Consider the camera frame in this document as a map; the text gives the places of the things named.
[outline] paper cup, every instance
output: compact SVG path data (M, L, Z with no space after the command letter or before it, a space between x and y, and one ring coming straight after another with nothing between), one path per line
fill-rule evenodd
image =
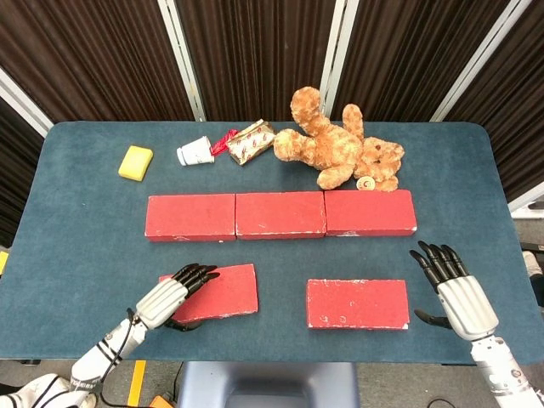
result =
M210 148L210 140L207 136L190 142L184 146L178 147L178 160L182 166L191 166L193 164L213 163L214 158Z

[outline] black cable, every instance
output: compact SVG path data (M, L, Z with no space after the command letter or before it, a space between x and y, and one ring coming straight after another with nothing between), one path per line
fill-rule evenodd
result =
M435 398L435 399L432 399L428 405L427 405L427 408L432 408L432 405L435 403L435 402L445 402L447 405L449 405L451 408L456 408L455 405L453 405L450 401L448 401L447 399L444 399L444 398Z
M177 402L176 390L178 388L176 387L176 383L178 382L179 373L181 372L181 369L183 368L183 366L184 366L184 361L182 361L181 364L179 365L178 372L176 373L176 377L173 379L172 400L174 402Z
M128 312L128 315L130 317L130 315L132 314L132 310L127 310ZM133 328L133 320L132 319L129 319L128 320L128 330L127 330L127 334L125 335L125 338L123 339L122 343L121 343L121 347L117 350L117 353L116 355L114 355L113 357L113 360L111 360L111 363L110 365L108 366L108 369L105 371L104 375L102 376L102 378L100 378L100 382L103 383L106 376L110 373L110 370L111 370L111 367L113 367L113 365L115 364L115 362L117 361L117 359L119 358L119 355L121 355L121 352L122 350L125 348L125 344L127 344L127 340L128 340L128 336L130 335L130 331L131 329Z

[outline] table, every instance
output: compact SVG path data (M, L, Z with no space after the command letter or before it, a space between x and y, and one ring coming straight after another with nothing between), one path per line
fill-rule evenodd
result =
M395 361L471 363L469 343L412 313L407 331L311 331L309 278L405 279L411 309L441 314L408 255L417 240L448 243L488 294L521 363L544 360L544 325L485 130L470 123L365 125L405 147L400 187L413 194L411 237L151 243L147 197L160 194L317 190L318 172L271 150L238 166L181 167L176 148L218 140L245 122L64 122L43 146L10 260L0 282L0 357L77 358L134 307L159 275L180 266L254 263L259 312L208 321L195 331L150 332L131 356L149 360ZM276 129L293 127L273 123ZM154 151L142 183L117 176L129 145ZM353 189L354 181L343 188Z

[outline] teddy bear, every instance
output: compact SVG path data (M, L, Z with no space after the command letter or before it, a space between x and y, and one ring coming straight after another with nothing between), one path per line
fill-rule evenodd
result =
M357 105L343 108L343 127L332 124L319 107L317 89L304 87L295 92L292 117L308 136L292 129L282 130L275 136L276 157L284 162L304 162L320 170L317 184L323 190L337 188L352 175L356 179L370 177L374 190L396 190L399 180L395 174L405 154L403 147L374 137L365 138L363 115ZM357 188L371 190L362 183Z

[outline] floor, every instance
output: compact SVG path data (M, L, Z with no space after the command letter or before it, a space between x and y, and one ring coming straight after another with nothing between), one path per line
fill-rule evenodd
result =
M544 220L517 220L521 241L544 243ZM22 385L43 374L56 372L70 377L73 361L43 361L39 366L23 366L0 360L0 383ZM114 404L126 404L133 379L133 361L125 361L113 371L105 383L104 395ZM148 361L139 399L148 405L158 394L172 393L179 362ZM544 388L544 362L525 366L525 375L533 385ZM424 364L358 364L361 407L425 408L435 397L446 398L456 408L495 408L478 369L468 366ZM432 408L451 408L438 402Z

